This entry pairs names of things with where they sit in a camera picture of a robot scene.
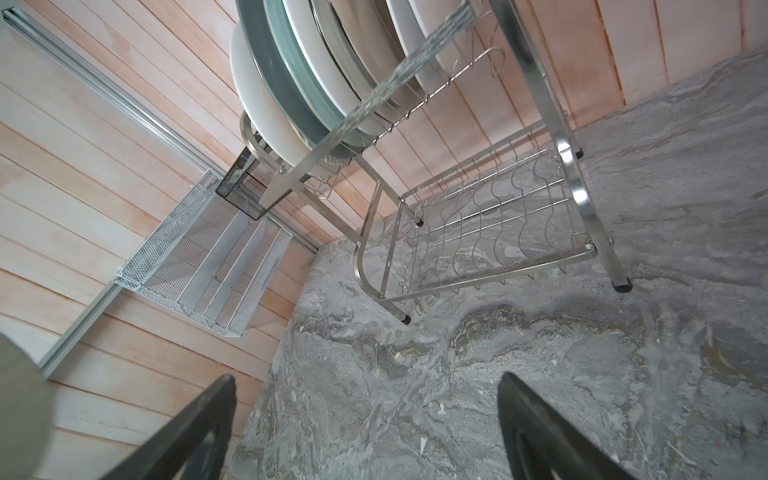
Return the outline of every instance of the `wooden wall paneling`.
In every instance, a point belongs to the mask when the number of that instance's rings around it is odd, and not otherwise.
[[[655,0],[598,0],[628,104],[669,85]]]
[[[51,382],[53,424],[60,429],[141,445],[171,419],[128,403]]]
[[[31,69],[33,68],[33,65],[36,67],[34,74],[27,74],[25,76],[27,81],[38,81],[39,83],[41,79],[44,79],[46,89],[56,90],[61,94],[67,95],[72,101],[78,104],[80,109],[86,108],[89,112],[98,116],[102,123],[106,121],[108,125],[111,125],[125,137],[130,138],[144,151],[143,153],[139,153],[141,157],[148,157],[151,155],[165,164],[172,171],[176,172],[187,184],[193,184],[200,178],[202,175],[200,169],[182,158],[175,151],[172,151],[154,134],[139,125],[134,119],[128,117],[122,110],[116,108],[112,103],[104,99],[99,93],[94,91],[79,78],[76,78],[58,63],[51,61],[43,51],[40,51],[30,42],[17,38],[17,35],[11,35],[11,37],[14,39],[14,48],[12,50],[16,53],[17,58],[20,58],[22,63],[21,66],[23,67],[22,70]],[[12,89],[19,92],[22,97],[28,98],[25,96],[25,92],[29,91],[29,88],[16,89],[12,87]],[[102,129],[103,127],[99,127],[96,130],[100,131]],[[120,153],[115,152],[114,149],[102,148],[102,150],[105,150],[110,154]],[[128,163],[129,164],[126,164],[126,166],[133,168],[133,165],[130,164],[131,162]]]
[[[229,151],[218,138],[165,98],[154,85],[130,69],[117,55],[99,43],[49,0],[25,0],[25,2],[31,6],[30,10],[39,14],[33,14],[33,16],[46,28],[58,33],[58,37],[75,51],[85,53],[86,58],[93,65],[101,65],[103,67],[101,71],[121,87],[127,88],[129,92],[135,92],[139,99],[144,99],[142,102],[144,106],[150,108],[155,114],[161,114],[161,118],[170,120],[171,125],[177,124],[177,131],[182,134],[185,131],[188,132],[189,137],[193,138],[195,143],[199,143],[204,151],[212,153],[210,157],[222,168],[229,168],[229,164],[225,163],[224,159],[228,161],[235,153]]]
[[[396,127],[376,143],[376,151],[396,173],[397,177],[406,186],[406,190],[413,188],[432,175],[422,162],[422,159],[408,144],[405,137]]]
[[[0,155],[0,194],[126,260],[144,238]]]
[[[216,0],[178,0],[177,3],[228,54],[235,22]]]
[[[3,196],[0,196],[0,236],[101,283],[112,280],[124,263],[120,257]]]
[[[741,51],[740,0],[656,0],[670,83]]]
[[[95,480],[136,449],[133,445],[54,429],[35,477],[46,480]]]
[[[594,0],[530,0],[577,126],[624,105]]]
[[[170,0],[117,0],[136,22],[188,67],[234,112],[242,110],[230,62],[200,27]]]
[[[268,323],[266,325],[259,326],[258,329],[262,332],[265,332],[269,336],[272,336],[278,340],[282,340],[287,326],[288,321],[283,320],[282,322]]]
[[[265,379],[272,360],[272,356],[254,357],[202,326],[197,327],[161,306],[150,305],[149,300],[135,293],[118,295],[106,313],[258,380]]]
[[[243,147],[243,142],[234,133],[236,131],[234,127],[226,127],[221,124],[195,98],[190,96],[185,89],[176,84],[115,28],[99,18],[80,0],[51,0],[51,2],[82,28],[85,28],[88,34],[120,58],[135,73],[150,82],[163,96],[213,135],[227,148],[234,161],[234,158],[237,157]]]
[[[0,269],[84,305],[104,288],[96,280],[4,237],[0,237]]]
[[[172,198],[1,84],[0,102],[4,105],[0,122],[152,217],[165,218],[176,205]]]
[[[184,89],[201,107],[213,115],[224,127],[240,136],[238,128],[240,110],[237,98],[232,98],[229,90],[229,101],[222,100],[215,95],[210,86],[205,85],[197,76],[187,69],[174,57],[166,46],[158,43],[154,37],[146,32],[143,25],[136,22],[127,12],[113,2],[113,0],[80,0],[93,13],[98,15],[105,24],[109,25],[121,35],[128,43],[136,48],[147,60],[166,74],[175,84]]]
[[[246,405],[261,391],[261,381],[109,315],[102,316],[82,342],[203,389],[222,375],[232,375],[237,401]]]
[[[742,49],[749,50],[768,41],[768,2],[743,0]]]
[[[160,221],[69,164],[0,124],[0,154],[13,160],[73,197],[148,237]]]
[[[66,125],[160,192],[175,201],[184,198],[190,188],[188,180],[109,123],[105,123],[66,92],[51,86],[49,69],[39,68],[40,64],[51,65],[50,59],[36,58],[15,48],[4,51],[6,55],[3,55],[3,61],[8,61],[10,65],[0,69],[1,83],[56,121]]]
[[[249,328],[258,328],[264,325],[269,325],[270,323],[283,322],[287,322],[287,319],[284,319],[272,310],[266,308],[264,305],[259,305],[258,308],[256,308],[256,312],[253,314],[253,317],[250,319]]]

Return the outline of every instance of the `metal bar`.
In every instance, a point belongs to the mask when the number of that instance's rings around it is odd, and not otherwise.
[[[199,267],[187,282],[187,285],[179,293],[178,303],[190,310],[197,305],[210,282],[216,276],[216,272],[224,264],[224,261],[230,255],[235,245],[237,245],[237,242],[240,241],[249,224],[248,216],[244,212],[238,210],[234,214],[227,228],[221,232],[213,248],[210,249],[210,252],[200,262]]]
[[[389,280],[389,269],[392,268],[392,257],[395,256],[395,245],[397,244],[397,232],[400,229],[400,219],[402,219],[402,211],[404,204],[400,204],[400,208],[397,209],[397,215],[395,216],[395,224],[392,227],[392,240],[389,242],[389,252],[386,256],[386,264],[384,265],[384,275],[382,276],[382,287],[379,290],[379,296],[386,296],[386,284]]]
[[[386,299],[389,302],[402,302],[411,298],[417,298],[420,296],[435,295],[436,293],[447,292],[449,290],[458,290],[466,288],[467,286],[477,286],[483,283],[498,282],[505,280],[513,276],[532,275],[541,270],[550,270],[558,268],[560,266],[572,265],[573,263],[583,262],[591,258],[595,258],[598,254],[595,248],[587,248],[585,251],[575,253],[565,258],[557,258],[556,260],[550,260],[548,262],[537,263],[535,265],[522,266],[514,270],[506,270],[499,273],[490,273],[486,275],[472,277],[466,280],[459,280],[458,282],[452,282],[446,285],[427,287],[425,290],[420,290],[414,293],[408,293],[406,295],[395,296],[393,298]]]
[[[592,242],[597,247],[600,259],[614,284],[614,289],[622,293],[628,292],[632,288],[632,283],[627,278],[616,251],[605,233],[603,223],[594,209],[587,184],[584,182],[577,163],[577,156],[581,156],[581,149],[576,143],[571,126],[563,115],[558,96],[550,85],[541,58],[531,41],[531,36],[512,0],[490,1],[499,26],[504,32],[512,53],[520,65],[528,88],[531,90],[541,119],[547,126],[554,145],[558,149],[578,213],[584,221]]]
[[[358,243],[361,240],[360,234],[355,231],[355,229],[351,228],[347,222],[345,222],[341,217],[336,215],[336,212],[328,208],[327,205],[325,205],[322,201],[320,201],[319,198],[315,196],[312,192],[308,191],[304,184],[298,183],[293,185],[293,191],[296,192],[296,195],[301,197],[304,201],[306,201],[308,204],[310,204],[312,207],[315,208],[318,212],[320,212],[321,215],[323,215],[326,220],[328,220],[331,225],[338,228],[341,233],[345,235],[345,237],[349,238],[351,241]]]
[[[329,132],[323,138],[323,141],[316,145],[298,165],[284,177],[277,179],[277,181],[273,180],[261,198],[260,205],[267,209],[272,208],[283,193],[290,190],[305,174],[308,174],[323,157],[330,154],[363,120],[385,104],[432,57],[437,55],[451,41],[454,35],[469,28],[474,20],[475,12],[472,10],[472,6],[467,1],[464,1],[451,16],[424,40],[424,43],[400,63],[387,79],[374,88],[371,95],[352,110],[341,124]]]
[[[362,291],[365,292],[366,295],[376,300],[379,305],[383,306],[388,312],[394,315],[396,319],[408,325],[411,323],[411,316],[407,315],[401,309],[396,307],[392,302],[384,300],[383,295],[379,295],[379,292],[376,291],[376,288],[368,281],[366,273],[362,268],[362,256],[366,252],[368,237],[371,234],[373,221],[376,219],[376,207],[379,205],[381,195],[382,183],[378,181],[376,182],[376,187],[373,189],[373,197],[371,198],[371,204],[368,206],[368,211],[366,212],[366,219],[362,222],[362,238],[355,246],[353,269],[355,271],[355,278],[357,279],[357,283],[360,285]]]
[[[266,222],[262,220],[251,234],[248,242],[245,244],[245,247],[243,247],[243,250],[240,252],[240,255],[237,256],[237,259],[232,265],[232,268],[230,268],[230,271],[227,272],[227,276],[224,277],[224,281],[221,282],[221,285],[219,285],[219,288],[216,290],[213,299],[211,299],[208,307],[205,309],[204,316],[210,319],[216,319],[216,321],[218,321],[217,317],[221,313],[221,309],[224,307],[224,304],[227,302],[230,296],[234,294],[234,289],[235,286],[237,286],[237,282],[243,276],[243,272],[245,272],[245,269],[250,264],[251,259],[253,259],[253,255],[256,253],[256,249],[261,244],[261,240],[263,240],[265,235]]]
[[[427,188],[427,186],[429,186],[431,184],[434,184],[435,182],[437,182],[437,181],[439,181],[439,180],[441,180],[443,178],[446,178],[446,177],[449,177],[449,176],[451,176],[451,175],[453,175],[455,173],[458,173],[459,170],[463,170],[465,167],[468,167],[468,166],[472,165],[473,163],[475,163],[476,161],[480,160],[481,158],[493,155],[498,150],[500,150],[502,147],[504,147],[506,145],[511,146],[516,141],[519,141],[522,138],[527,137],[529,134],[533,134],[534,132],[536,132],[536,130],[540,130],[543,127],[544,127],[544,122],[539,120],[536,123],[531,124],[531,125],[529,125],[526,128],[523,128],[522,130],[518,130],[515,133],[509,135],[508,137],[502,138],[500,141],[497,141],[496,143],[494,143],[490,147],[485,148],[485,149],[479,151],[478,153],[472,155],[470,158],[468,158],[468,159],[466,159],[466,160],[456,164],[455,166],[449,168],[448,170],[444,170],[444,171],[440,172],[439,174],[435,175],[434,177],[430,178],[429,180],[423,181],[422,183],[416,185],[411,190],[408,190],[407,192],[405,192],[402,195],[402,197],[403,198],[408,198],[411,195],[417,193],[419,190],[421,190],[423,188]]]
[[[123,287],[114,282],[110,282],[96,296],[96,298],[85,307],[83,313],[72,323],[64,335],[59,337],[57,342],[40,360],[38,367],[43,379],[49,379],[56,369],[61,365],[64,359],[69,355],[75,345],[85,336],[88,330],[96,323],[96,320],[107,309],[112,300],[123,290]]]

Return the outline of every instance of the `wire dish divider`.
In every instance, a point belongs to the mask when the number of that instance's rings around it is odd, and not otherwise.
[[[293,191],[315,207],[329,222],[356,242],[353,269],[362,288],[371,298],[405,324],[411,316],[401,308],[410,299],[439,295],[468,286],[479,288],[492,281],[504,283],[512,276],[529,275],[539,270],[563,268],[599,256],[620,293],[631,290],[587,190],[578,159],[582,156],[571,127],[529,33],[512,0],[490,0],[491,8],[480,15],[468,2],[431,33],[371,95],[344,121],[317,144],[295,167],[281,164],[266,153],[253,136],[250,121],[243,113],[243,139],[254,157],[267,162],[274,176],[266,191],[258,194],[263,212]],[[495,15],[493,31],[503,33],[518,62],[528,88],[541,114],[541,121],[509,135],[491,147],[459,162],[433,178],[398,194],[359,154],[330,159],[329,155],[364,121],[382,125],[381,133],[370,139],[375,145],[411,113],[445,90],[456,78],[474,68],[489,55],[505,52],[499,47],[475,52],[464,58],[439,86],[418,91],[412,86],[419,75],[430,78],[444,75],[436,68],[438,55],[463,58],[456,35],[473,21]],[[499,65],[491,74],[496,75]],[[416,98],[403,106],[403,98]],[[385,120],[382,109],[400,112],[400,119]],[[548,134],[549,142],[538,139]],[[523,145],[530,149],[526,153]],[[319,191],[332,189],[338,172],[320,179],[314,190],[307,187],[308,174],[318,165],[344,165],[355,161],[376,183],[366,218],[360,231],[351,227],[322,201]],[[382,195],[398,206],[394,220],[379,224],[380,235],[371,240],[373,223]],[[372,265],[363,269],[366,259]],[[376,276],[376,286],[371,279]]]
[[[293,236],[216,195],[209,170],[114,282],[221,336],[241,337]]]

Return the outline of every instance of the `metal rod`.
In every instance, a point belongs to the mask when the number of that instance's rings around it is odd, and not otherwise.
[[[85,307],[83,313],[72,323],[64,335],[59,337],[56,343],[40,360],[38,368],[43,375],[43,379],[49,379],[56,369],[61,365],[67,355],[72,351],[75,345],[88,333],[88,330],[96,323],[102,313],[107,309],[112,300],[118,296],[123,287],[114,282],[110,282],[96,296],[93,301]]]
[[[362,256],[366,252],[366,245],[368,244],[368,237],[371,234],[371,228],[373,221],[376,219],[376,207],[379,205],[379,199],[382,195],[382,183],[376,182],[376,187],[373,189],[373,197],[371,198],[371,204],[368,206],[366,212],[366,219],[362,222],[362,236],[360,241],[355,246],[355,254],[353,257],[353,269],[355,271],[355,278],[360,288],[366,295],[379,302],[379,305],[383,306],[388,312],[394,315],[398,320],[408,325],[411,322],[411,317],[406,315],[401,309],[396,307],[392,302],[383,301],[383,298],[379,296],[379,292],[366,278],[366,273],[362,268]]]
[[[436,183],[437,181],[439,181],[439,180],[441,180],[443,178],[450,177],[451,175],[458,173],[459,170],[464,170],[465,167],[468,167],[468,166],[472,165],[476,161],[478,161],[478,160],[480,160],[480,159],[482,159],[484,157],[488,157],[490,155],[495,154],[502,147],[505,147],[505,146],[510,146],[511,147],[512,144],[515,143],[516,141],[519,141],[522,138],[527,137],[529,134],[533,134],[537,130],[541,130],[543,127],[544,127],[544,122],[539,120],[536,123],[534,123],[534,124],[532,124],[532,125],[530,125],[530,126],[528,126],[526,128],[523,128],[522,130],[518,130],[514,134],[511,134],[511,135],[509,135],[506,138],[502,138],[500,141],[497,141],[496,143],[494,143],[490,147],[488,147],[488,148],[486,148],[484,150],[479,151],[478,153],[472,155],[470,158],[468,158],[468,159],[466,159],[466,160],[456,164],[455,166],[449,168],[448,170],[444,170],[443,172],[440,172],[439,174],[435,175],[434,177],[430,178],[429,180],[423,181],[422,183],[416,185],[411,190],[408,190],[407,192],[405,192],[402,195],[402,197],[403,198],[408,198],[411,195],[413,195],[416,192],[418,192],[419,190],[421,190],[423,188],[427,188],[427,186],[429,186],[431,184],[434,184],[434,183]]]
[[[433,33],[431,33],[413,53],[411,53],[382,83],[373,89],[371,95],[352,112],[333,131],[329,132],[312,151],[299,162],[287,175],[270,182],[260,204],[272,208],[280,196],[312,170],[317,163],[352,133],[357,126],[376,109],[389,100],[416,72],[422,69],[429,59],[437,55],[460,31],[467,29],[475,20],[472,6],[464,1]]]
[[[328,220],[331,225],[338,228],[341,233],[343,233],[347,238],[349,238],[353,242],[359,242],[360,241],[360,234],[355,231],[352,227],[350,227],[347,222],[344,221],[339,215],[336,214],[333,210],[331,210],[327,205],[325,205],[322,201],[320,201],[319,198],[315,197],[315,194],[308,191],[306,187],[304,187],[304,184],[298,183],[292,186],[292,189],[294,192],[296,192],[296,195],[301,197],[304,201],[306,201],[308,204],[310,204],[312,207],[315,208],[318,212],[320,212],[321,215],[323,215],[326,220]]]
[[[382,287],[379,290],[379,297],[386,296],[386,284],[389,280],[389,269],[392,268],[392,257],[395,256],[395,245],[397,244],[397,232],[400,229],[400,219],[402,219],[403,204],[400,204],[400,208],[397,209],[397,215],[395,216],[395,224],[392,226],[392,240],[389,242],[389,252],[386,256],[386,263],[384,265],[384,274],[382,275]]]
[[[558,268],[560,266],[571,265],[573,263],[580,263],[585,260],[589,260],[597,256],[598,252],[595,250],[596,250],[595,248],[591,248],[591,249],[587,248],[586,250],[570,255],[569,257],[557,258],[556,260],[537,263],[535,265],[521,266],[520,268],[517,268],[514,270],[506,270],[500,273],[489,273],[485,275],[479,275],[466,280],[451,282],[448,285],[427,287],[424,290],[419,290],[418,292],[407,293],[406,295],[401,295],[401,296],[394,296],[393,298],[388,298],[386,300],[388,302],[393,302],[393,303],[402,302],[404,300],[409,300],[411,298],[417,298],[420,296],[435,295],[437,293],[447,292],[449,290],[458,290],[461,288],[466,288],[468,286],[478,286],[478,285],[482,285],[483,283],[498,282],[500,280],[505,280],[513,276],[531,275],[540,270],[550,270],[550,269]]]
[[[531,36],[521,20],[520,13],[512,0],[490,0],[493,12],[504,32],[512,53],[523,72],[528,88],[541,113],[541,119],[547,126],[555,147],[563,162],[565,176],[576,202],[578,213],[584,221],[587,232],[597,247],[614,288],[619,292],[628,292],[632,283],[627,278],[616,252],[608,240],[603,223],[600,221],[590,197],[587,185],[581,175],[577,156],[581,149],[576,143],[571,126],[563,115],[563,109],[550,85],[541,57],[536,52]]]

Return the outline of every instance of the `wall-mounted basket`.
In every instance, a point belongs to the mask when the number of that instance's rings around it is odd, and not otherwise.
[[[216,195],[220,182],[206,172],[114,281],[222,336],[239,337],[292,235]]]

